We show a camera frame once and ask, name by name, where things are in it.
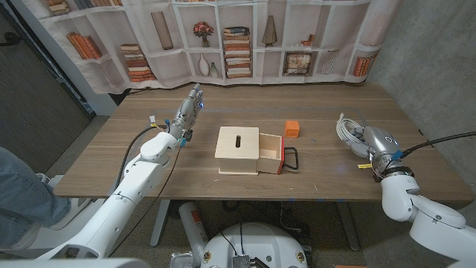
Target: table leg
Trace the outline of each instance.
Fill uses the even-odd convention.
[[[162,232],[165,228],[167,221],[167,215],[169,212],[170,200],[161,200],[158,205],[157,217],[155,218],[154,229],[152,230],[152,236],[150,237],[150,246],[158,246],[161,241]]]
[[[344,232],[347,237],[349,248],[353,251],[360,250],[360,245],[358,244],[357,232],[354,226],[354,220],[350,213],[349,203],[337,202],[337,210],[339,213],[339,217],[341,218],[342,227],[344,227]]]

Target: orange block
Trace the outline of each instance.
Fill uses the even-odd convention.
[[[284,127],[284,136],[287,138],[299,137],[299,122],[286,121],[286,125]]]

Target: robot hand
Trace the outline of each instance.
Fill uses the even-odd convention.
[[[203,91],[200,84],[196,84],[178,108],[176,117],[169,125],[167,132],[175,138],[184,136],[187,141],[192,137],[191,128],[195,124],[200,109],[203,108]]]

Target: wooden table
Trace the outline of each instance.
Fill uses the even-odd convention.
[[[130,141],[148,126],[150,115],[158,122],[173,119],[192,86],[130,95],[104,124],[89,146],[55,187],[61,197],[106,197],[114,183]],[[161,199],[171,200],[314,200],[377,201],[382,198],[372,170],[359,170],[366,159],[355,156],[335,133],[341,112],[360,124],[390,131],[407,149],[426,139],[418,128],[378,84],[203,86],[205,108],[193,127],[193,138],[181,149]],[[218,174],[214,158],[221,126],[259,127],[261,133],[283,135],[285,120],[300,124],[299,138],[285,138],[287,147],[299,152],[299,170],[285,169],[281,175]],[[141,145],[157,134],[149,131]],[[131,155],[138,153],[133,147]],[[446,202],[470,202],[469,186],[458,177],[432,147],[424,147],[405,158],[416,174],[420,194]],[[156,197],[162,183],[150,193]]]

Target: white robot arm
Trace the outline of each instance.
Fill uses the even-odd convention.
[[[141,147],[130,161],[124,179],[84,228],[63,245],[46,252],[39,259],[107,258],[135,206],[161,181],[170,163],[168,152],[191,139],[191,127],[203,107],[202,91],[196,84],[178,108],[166,132],[160,132]]]
[[[415,195],[419,190],[409,167],[403,165],[399,144],[387,131],[377,127],[356,126],[339,137],[352,151],[371,161],[375,176],[381,181],[382,207],[389,218],[411,221],[410,236],[419,244],[441,255],[464,263],[476,261],[476,229],[453,208]]]

